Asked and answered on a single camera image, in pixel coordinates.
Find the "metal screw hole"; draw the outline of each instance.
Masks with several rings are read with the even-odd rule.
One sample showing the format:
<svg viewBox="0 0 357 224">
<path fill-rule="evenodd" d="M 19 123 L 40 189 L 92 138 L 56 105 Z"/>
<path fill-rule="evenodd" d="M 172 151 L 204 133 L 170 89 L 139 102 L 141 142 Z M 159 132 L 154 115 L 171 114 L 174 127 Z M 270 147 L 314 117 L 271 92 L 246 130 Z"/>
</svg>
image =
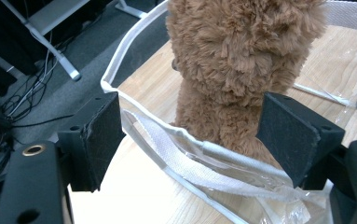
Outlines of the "metal screw hole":
<svg viewBox="0 0 357 224">
<path fill-rule="evenodd" d="M 32 146 L 32 147 L 27 147 L 26 149 L 24 149 L 22 154 L 23 154 L 23 156 L 35 156 L 35 155 L 42 153 L 44 150 L 45 150 L 45 147 L 42 145 Z"/>
</svg>

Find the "stuffed animal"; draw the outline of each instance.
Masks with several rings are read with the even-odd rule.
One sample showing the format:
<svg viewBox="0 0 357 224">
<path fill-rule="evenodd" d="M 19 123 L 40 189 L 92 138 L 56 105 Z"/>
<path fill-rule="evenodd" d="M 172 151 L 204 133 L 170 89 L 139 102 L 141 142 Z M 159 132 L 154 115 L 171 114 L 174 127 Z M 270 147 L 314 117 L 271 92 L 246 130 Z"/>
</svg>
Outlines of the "stuffed animal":
<svg viewBox="0 0 357 224">
<path fill-rule="evenodd" d="M 255 138 L 263 95 L 293 86 L 311 42 L 324 31 L 322 4 L 170 0 L 166 24 L 183 77 L 173 125 L 280 167 Z"/>
</svg>

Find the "plush toy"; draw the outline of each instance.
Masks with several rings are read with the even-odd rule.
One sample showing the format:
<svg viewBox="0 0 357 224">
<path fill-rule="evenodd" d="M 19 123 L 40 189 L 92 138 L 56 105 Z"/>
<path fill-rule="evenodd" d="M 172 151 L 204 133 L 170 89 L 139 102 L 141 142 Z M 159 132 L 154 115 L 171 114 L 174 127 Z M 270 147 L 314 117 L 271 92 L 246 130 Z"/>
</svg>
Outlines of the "plush toy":
<svg viewBox="0 0 357 224">
<path fill-rule="evenodd" d="M 311 42 L 324 31 L 322 4 L 170 0 L 166 23 L 174 64 L 184 78 L 173 124 L 199 140 L 280 167 L 255 138 L 263 94 L 293 86 Z"/>
</svg>

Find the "wooden table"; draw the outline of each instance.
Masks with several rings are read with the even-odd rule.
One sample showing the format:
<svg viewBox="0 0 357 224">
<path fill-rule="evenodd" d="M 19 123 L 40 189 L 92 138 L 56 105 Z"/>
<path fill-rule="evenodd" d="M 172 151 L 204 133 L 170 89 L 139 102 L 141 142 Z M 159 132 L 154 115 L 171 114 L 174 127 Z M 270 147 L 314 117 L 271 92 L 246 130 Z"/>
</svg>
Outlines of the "wooden table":
<svg viewBox="0 0 357 224">
<path fill-rule="evenodd" d="M 172 70 L 172 59 L 171 46 L 167 43 L 119 87 L 166 122 L 175 117 L 181 82 L 179 73 Z M 329 27 L 326 35 L 314 42 L 302 77 L 297 80 L 314 86 L 306 77 L 343 96 L 356 90 L 357 31 Z M 345 108 L 298 90 L 290 90 L 289 95 L 332 121 Z M 357 109 L 351 117 L 342 116 L 337 124 L 347 130 L 344 144 L 357 139 Z M 230 223 L 161 171 L 129 136 L 117 150 L 101 191 L 71 193 L 71 200 L 78 224 Z"/>
</svg>

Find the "clear plastic bag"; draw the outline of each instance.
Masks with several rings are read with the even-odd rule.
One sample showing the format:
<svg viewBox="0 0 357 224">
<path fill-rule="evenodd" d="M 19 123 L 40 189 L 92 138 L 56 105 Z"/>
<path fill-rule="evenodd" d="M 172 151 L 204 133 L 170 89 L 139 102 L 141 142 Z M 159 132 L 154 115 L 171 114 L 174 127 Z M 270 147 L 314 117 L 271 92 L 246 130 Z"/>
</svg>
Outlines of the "clear plastic bag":
<svg viewBox="0 0 357 224">
<path fill-rule="evenodd" d="M 123 38 L 101 80 L 105 92 L 119 91 L 112 88 L 111 83 L 130 43 L 148 24 L 166 12 L 166 4 L 167 1 L 158 5 Z M 329 17 L 329 20 L 333 25 L 342 25 L 334 23 L 338 21 L 338 18 L 333 19 L 335 14 L 341 13 L 341 10 L 347 8 L 356 8 L 355 10 L 357 10 L 357 5 L 350 5 L 353 3 L 331 1 L 328 4 L 326 7 L 332 8 L 332 16 Z M 357 50 L 351 51 L 350 49 L 353 45 L 335 44 L 347 47 L 348 49 L 343 50 L 350 56 L 357 54 Z M 308 62 L 316 60 L 320 53 L 333 52 L 327 51 L 325 47 L 315 45 Z M 340 89 L 328 89 L 328 85 L 325 85 L 325 83 L 334 82 L 335 79 L 312 75 L 314 69 L 321 68 L 320 63 L 325 65 L 325 69 L 332 67 L 334 78 L 352 83 L 356 89 L 348 88 L 346 85 L 342 85 Z M 357 79 L 352 80 L 350 79 L 351 76 L 344 73 L 341 75 L 338 71 L 340 63 L 331 63 L 312 62 L 310 64 L 315 64 L 313 67 L 309 67 L 309 64 L 306 63 L 303 74 L 296 83 L 296 88 L 305 92 L 295 92 L 295 94 L 309 95 L 310 92 L 312 97 L 309 97 L 308 102 L 302 103 L 309 105 L 315 111 L 322 107 L 321 114 L 323 116 L 345 128 L 350 124 L 352 118 L 357 118 Z M 171 83 L 179 82 L 178 77 L 165 78 Z M 153 100 L 159 98 L 158 100 L 163 102 L 161 98 L 168 93 L 159 92 L 158 94 L 154 96 L 146 95 L 144 98 L 148 97 L 147 99 L 152 98 Z M 213 143 L 200 142 L 186 130 L 169 125 L 167 122 L 170 118 L 161 118 L 156 109 L 151 110 L 152 112 L 148 111 L 149 108 L 145 108 L 139 103 L 144 101 L 134 100 L 123 91 L 119 91 L 119 95 L 122 123 L 130 137 L 166 174 L 233 222 L 332 222 L 328 198 L 332 187 L 330 182 L 327 183 L 324 190 L 319 191 L 293 189 L 292 182 L 285 172 Z M 353 138 L 350 136 L 347 141 L 351 141 Z"/>
</svg>

